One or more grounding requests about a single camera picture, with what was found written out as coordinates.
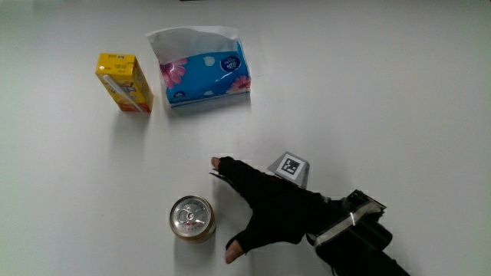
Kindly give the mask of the person's right hand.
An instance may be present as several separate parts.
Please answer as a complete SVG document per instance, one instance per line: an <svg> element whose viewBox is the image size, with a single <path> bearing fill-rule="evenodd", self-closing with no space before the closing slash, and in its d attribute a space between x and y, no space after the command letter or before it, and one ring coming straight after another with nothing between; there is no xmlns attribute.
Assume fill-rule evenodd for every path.
<svg viewBox="0 0 491 276"><path fill-rule="evenodd" d="M254 169L231 157L213 157L214 169L246 200L252 217L226 245L226 263L252 249L276 242L298 244L306 234L318 234L337 217L335 207L319 193Z"/></svg>

